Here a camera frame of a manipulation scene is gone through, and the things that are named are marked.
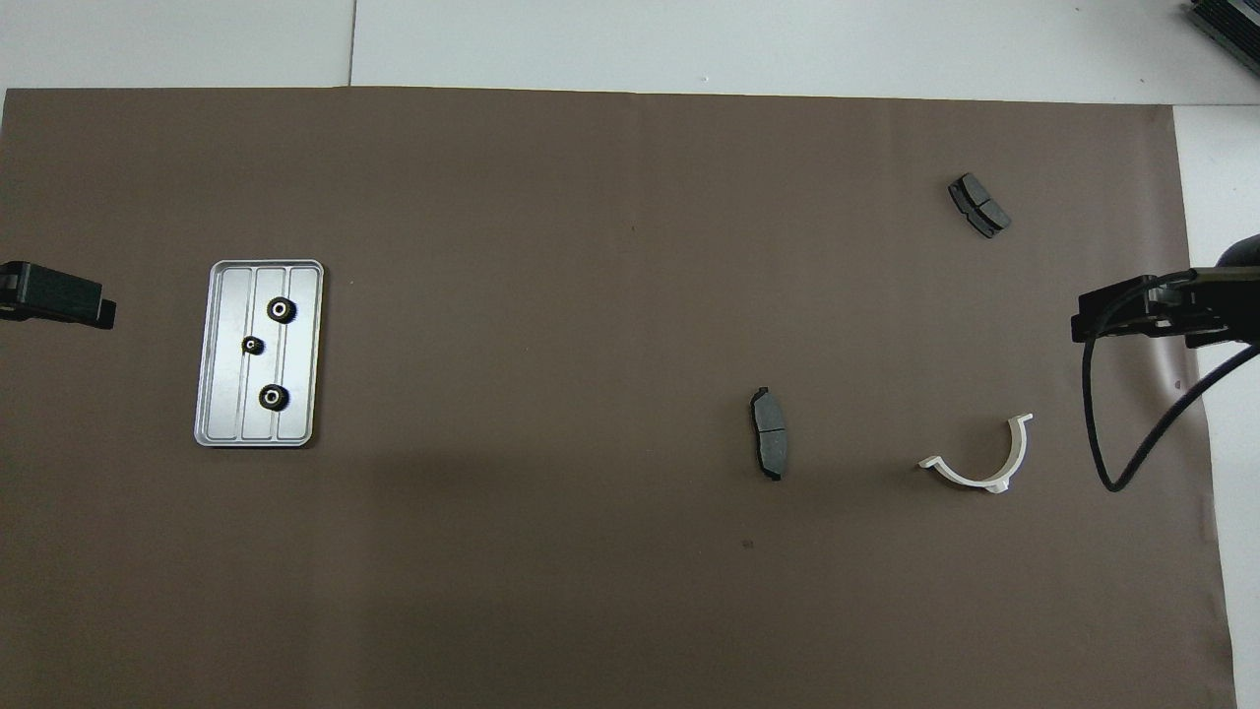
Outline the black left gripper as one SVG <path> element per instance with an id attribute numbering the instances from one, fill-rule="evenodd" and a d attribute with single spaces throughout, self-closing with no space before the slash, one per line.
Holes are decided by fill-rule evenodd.
<path id="1" fill-rule="evenodd" d="M 18 300 L 21 278 L 21 310 Z M 39 264 L 1 264 L 1 319 L 53 320 L 96 329 L 113 329 L 117 305 L 102 297 L 94 280 L 73 277 Z"/>

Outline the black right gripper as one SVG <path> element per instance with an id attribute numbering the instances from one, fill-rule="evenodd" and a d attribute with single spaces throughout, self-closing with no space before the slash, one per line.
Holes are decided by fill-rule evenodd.
<path id="1" fill-rule="evenodd" d="M 1184 346 L 1201 349 L 1215 343 L 1259 341 L 1259 235 L 1246 237 L 1226 248 L 1213 268 L 1192 269 L 1191 275 L 1160 286 L 1157 292 L 1166 302 L 1152 337 L 1184 337 Z M 1144 306 L 1125 305 L 1102 322 L 1102 312 L 1134 295 L 1152 278 L 1130 278 L 1094 288 L 1077 297 L 1077 314 L 1071 317 L 1074 343 L 1090 337 L 1143 335 L 1153 326 L 1153 314 Z"/>

